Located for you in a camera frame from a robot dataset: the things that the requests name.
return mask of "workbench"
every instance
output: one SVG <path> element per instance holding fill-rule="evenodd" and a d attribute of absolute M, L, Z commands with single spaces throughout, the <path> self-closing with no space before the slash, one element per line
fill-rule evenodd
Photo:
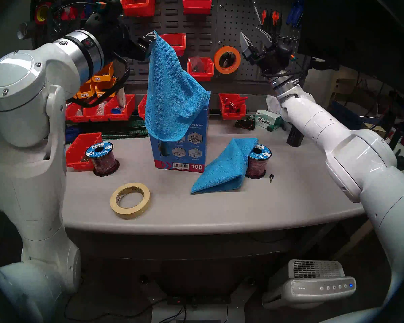
<path fill-rule="evenodd" d="M 328 174 L 325 154 L 304 138 L 293 148 L 288 131 L 248 131 L 232 121 L 210 119 L 206 164 L 219 156 L 232 138 L 257 137 L 272 157 L 261 179 L 245 178 L 231 192 L 190 194 L 198 173 L 154 167 L 149 138 L 113 140 L 119 169 L 107 177 L 68 168 L 63 204 L 66 229 L 129 235 L 236 234 L 297 228 L 363 214 Z M 274 178 L 270 183 L 269 174 Z M 141 216 L 124 220 L 109 205 L 121 185 L 140 182 L 150 190 Z"/>

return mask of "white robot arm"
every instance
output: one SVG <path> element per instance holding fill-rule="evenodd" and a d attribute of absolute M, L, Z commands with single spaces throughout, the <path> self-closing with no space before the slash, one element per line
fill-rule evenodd
<path fill-rule="evenodd" d="M 291 51 L 271 43 L 259 52 L 241 33 L 243 56 L 270 76 L 283 119 L 311 139 L 326 154 L 334 182 L 352 202 L 361 202 L 385 250 L 392 270 L 387 302 L 404 278 L 404 174 L 387 143 L 372 130 L 350 131 L 298 84 L 285 70 Z"/>
<path fill-rule="evenodd" d="M 80 280 L 79 249 L 61 217 L 66 100 L 120 59 L 115 51 L 144 60 L 149 46 L 145 38 L 140 46 L 130 41 L 118 0 L 99 1 L 103 10 L 84 29 L 0 59 L 0 209 L 23 241 L 21 262 L 0 268 L 0 289 L 28 322 L 50 321 L 61 293 L 76 292 Z"/>

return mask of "vent grille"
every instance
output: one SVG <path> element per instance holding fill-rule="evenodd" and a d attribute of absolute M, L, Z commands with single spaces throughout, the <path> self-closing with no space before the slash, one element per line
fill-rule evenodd
<path fill-rule="evenodd" d="M 340 278 L 340 265 L 335 261 L 294 261 L 295 278 Z"/>

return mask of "cardboard box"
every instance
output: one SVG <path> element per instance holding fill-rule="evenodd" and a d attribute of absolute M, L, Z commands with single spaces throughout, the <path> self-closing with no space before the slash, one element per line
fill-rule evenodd
<path fill-rule="evenodd" d="M 207 130 L 208 105 L 201 110 L 179 141 L 164 142 L 150 135 L 156 168 L 204 172 Z"/>
<path fill-rule="evenodd" d="M 371 127 L 373 127 L 373 125 L 368 124 L 368 123 L 366 123 L 366 122 L 365 122 L 364 125 L 363 125 L 363 128 L 370 129 Z M 376 132 L 378 135 L 380 135 L 382 138 L 385 138 L 385 136 L 386 136 L 385 130 L 384 130 L 382 127 L 380 127 L 380 126 L 374 127 L 374 128 L 373 128 L 373 131 Z"/>

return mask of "barcode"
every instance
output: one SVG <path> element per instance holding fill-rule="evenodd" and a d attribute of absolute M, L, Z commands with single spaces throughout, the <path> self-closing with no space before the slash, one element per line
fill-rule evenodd
<path fill-rule="evenodd" d="M 187 163 L 172 163 L 174 169 L 186 169 L 189 170 L 189 165 Z"/>

